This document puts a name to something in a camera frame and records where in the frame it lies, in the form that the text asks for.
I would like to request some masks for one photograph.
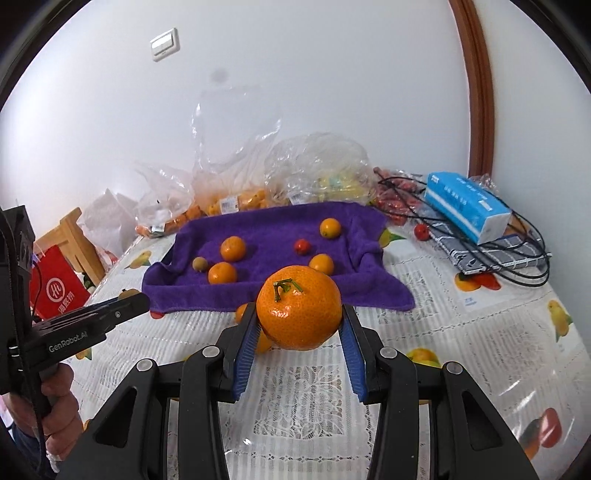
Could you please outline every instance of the orange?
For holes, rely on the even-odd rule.
[[[335,264],[326,254],[319,254],[315,257],[312,257],[310,263],[308,264],[310,268],[314,268],[314,270],[318,270],[325,275],[332,275],[335,271]]]
[[[256,313],[269,340],[287,350],[312,350],[339,328],[340,292],[328,276],[292,265],[265,280]]]
[[[246,243],[239,236],[231,236],[222,242],[220,254],[226,262],[238,262],[246,255]]]
[[[340,235],[340,223],[335,218],[327,218],[320,224],[320,234],[324,238],[338,238]]]
[[[242,315],[244,315],[244,310],[246,310],[247,305],[248,303],[244,303],[236,309],[236,323],[240,323],[240,320],[242,320]],[[261,332],[261,334],[259,335],[259,341],[256,345],[255,352],[265,353],[266,351],[271,350],[272,346],[273,343],[269,340],[267,335],[265,335],[264,332]]]
[[[238,280],[236,268],[227,262],[216,263],[207,273],[209,283],[234,283]]]

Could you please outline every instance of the small red fruit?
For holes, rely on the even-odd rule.
[[[294,250],[298,255],[307,255],[312,250],[312,244],[308,240],[300,238],[294,243]]]
[[[426,242],[431,238],[429,235],[429,227],[425,223],[419,223],[414,228],[414,236],[417,237],[417,240],[421,242]]]

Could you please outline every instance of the lace tablecloth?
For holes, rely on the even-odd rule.
[[[136,242],[90,302],[115,297],[122,288],[140,288],[146,266],[130,268],[132,261],[146,251],[149,262],[158,261],[173,242],[173,236]],[[417,307],[406,313],[357,308],[361,323],[402,352],[429,348],[441,363],[459,361],[516,437],[548,408],[555,409],[562,437],[554,447],[540,448],[532,463],[542,480],[559,478],[591,433],[591,411],[585,409],[591,398],[591,360],[576,331],[577,319],[567,335],[556,335],[548,303],[561,304],[552,288],[523,288],[498,279],[500,289],[462,291],[445,254],[431,242],[413,239],[391,243],[384,265],[409,286]],[[177,312],[161,319],[146,313],[119,325],[85,358],[68,360],[76,374],[73,391],[82,419],[96,414],[141,358],[159,364],[180,361],[215,343],[233,320],[233,313]],[[428,479],[428,409],[420,410],[418,477]],[[352,392],[338,334],[310,352],[273,349],[257,356],[241,400],[220,404],[230,478],[365,479],[378,411],[359,404]],[[171,479],[178,478],[176,424],[173,401]]]

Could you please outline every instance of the wooden chair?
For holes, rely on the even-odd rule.
[[[57,245],[72,268],[88,275],[95,286],[105,276],[105,269],[100,262],[94,245],[84,236],[76,221],[82,215],[80,208],[75,208],[60,220],[60,224],[35,241],[33,251],[40,255],[53,245]]]

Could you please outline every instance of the blue tissue box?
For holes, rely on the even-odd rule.
[[[425,201],[444,214],[476,245],[505,234],[512,212],[466,177],[448,171],[430,173]]]

